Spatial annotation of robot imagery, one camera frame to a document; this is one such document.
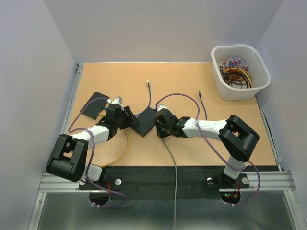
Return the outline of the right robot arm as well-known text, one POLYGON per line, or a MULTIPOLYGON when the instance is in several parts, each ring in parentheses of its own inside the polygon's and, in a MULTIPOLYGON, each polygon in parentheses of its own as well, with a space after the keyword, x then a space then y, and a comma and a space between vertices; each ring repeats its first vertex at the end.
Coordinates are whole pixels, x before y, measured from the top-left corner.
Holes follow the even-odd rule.
POLYGON ((221 141, 230 154, 229 159, 225 160, 217 153, 226 164, 221 174, 221 183, 226 187, 238 182, 239 174, 260 139, 258 133, 236 115, 219 121, 198 121, 191 117, 178 119, 165 106, 159 106, 155 110, 155 126, 159 138, 174 136, 204 138, 206 142, 209 139, 221 141))

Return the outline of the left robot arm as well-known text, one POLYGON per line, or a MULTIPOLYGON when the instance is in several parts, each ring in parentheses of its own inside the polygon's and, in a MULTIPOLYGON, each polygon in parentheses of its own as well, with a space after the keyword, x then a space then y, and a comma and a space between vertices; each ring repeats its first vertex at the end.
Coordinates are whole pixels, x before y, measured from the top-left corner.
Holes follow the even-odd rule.
POLYGON ((72 182, 85 175, 89 149, 96 144, 111 140, 118 129, 126 129, 138 123, 129 106, 111 104, 106 115, 89 129, 79 128, 80 133, 58 136, 47 161, 46 172, 72 182))

